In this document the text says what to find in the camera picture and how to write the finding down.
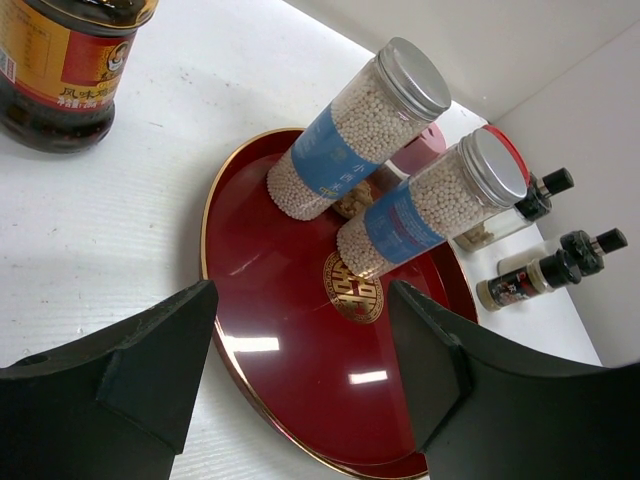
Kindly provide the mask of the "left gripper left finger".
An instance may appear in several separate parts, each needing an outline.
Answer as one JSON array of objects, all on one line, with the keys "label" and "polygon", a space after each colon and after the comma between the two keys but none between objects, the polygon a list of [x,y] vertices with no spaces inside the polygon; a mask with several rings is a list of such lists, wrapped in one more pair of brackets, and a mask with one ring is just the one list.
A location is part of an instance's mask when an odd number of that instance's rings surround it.
[{"label": "left gripper left finger", "polygon": [[1,370],[4,479],[167,479],[185,447],[218,292],[203,280]]}]

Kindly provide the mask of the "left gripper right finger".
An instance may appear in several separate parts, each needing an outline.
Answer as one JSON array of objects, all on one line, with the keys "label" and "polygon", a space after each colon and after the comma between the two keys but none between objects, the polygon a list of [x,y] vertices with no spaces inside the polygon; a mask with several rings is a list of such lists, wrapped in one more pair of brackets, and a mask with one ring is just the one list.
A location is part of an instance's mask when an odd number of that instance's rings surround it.
[{"label": "left gripper right finger", "polygon": [[635,479],[639,367],[556,357],[405,281],[390,321],[413,441],[433,479]]}]

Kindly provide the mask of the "black cap brown spice bottle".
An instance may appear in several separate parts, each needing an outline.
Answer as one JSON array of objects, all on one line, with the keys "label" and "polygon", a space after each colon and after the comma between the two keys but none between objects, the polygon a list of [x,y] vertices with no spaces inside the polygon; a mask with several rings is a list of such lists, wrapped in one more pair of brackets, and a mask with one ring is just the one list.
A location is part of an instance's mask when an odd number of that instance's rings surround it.
[{"label": "black cap brown spice bottle", "polygon": [[478,282],[476,294],[486,310],[498,311],[568,285],[579,284],[581,280],[576,261],[567,251],[558,249],[522,267]]}]

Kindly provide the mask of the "white lid spice jar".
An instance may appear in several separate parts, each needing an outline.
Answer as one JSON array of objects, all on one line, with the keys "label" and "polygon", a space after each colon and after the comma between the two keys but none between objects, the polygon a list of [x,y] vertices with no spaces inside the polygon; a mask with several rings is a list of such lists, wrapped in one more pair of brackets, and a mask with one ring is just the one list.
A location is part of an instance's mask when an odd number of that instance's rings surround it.
[{"label": "white lid spice jar", "polygon": [[402,181],[337,232],[346,268],[378,278],[522,200],[514,158],[480,128]]}]

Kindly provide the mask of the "pink cap small jar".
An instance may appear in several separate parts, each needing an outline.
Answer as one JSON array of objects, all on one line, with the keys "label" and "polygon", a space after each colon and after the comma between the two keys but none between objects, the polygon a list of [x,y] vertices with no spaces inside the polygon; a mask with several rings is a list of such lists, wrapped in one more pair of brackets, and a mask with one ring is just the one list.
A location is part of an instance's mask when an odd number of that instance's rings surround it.
[{"label": "pink cap small jar", "polygon": [[430,164],[446,149],[444,135],[433,123],[418,137],[332,205],[340,216],[351,219],[402,181]]}]

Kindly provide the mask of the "silver lid blue label jar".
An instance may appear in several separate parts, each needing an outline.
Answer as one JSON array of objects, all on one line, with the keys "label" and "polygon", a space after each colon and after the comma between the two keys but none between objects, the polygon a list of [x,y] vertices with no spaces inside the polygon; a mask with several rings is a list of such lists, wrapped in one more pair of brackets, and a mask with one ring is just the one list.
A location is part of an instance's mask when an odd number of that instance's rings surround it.
[{"label": "silver lid blue label jar", "polygon": [[431,60],[392,38],[271,167],[267,189],[291,218],[309,221],[350,193],[451,106]]}]

